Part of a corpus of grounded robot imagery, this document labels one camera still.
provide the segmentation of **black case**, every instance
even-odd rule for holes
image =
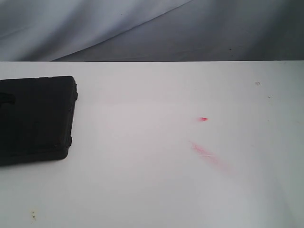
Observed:
[[[0,165],[65,158],[77,97],[72,76],[0,80]]]

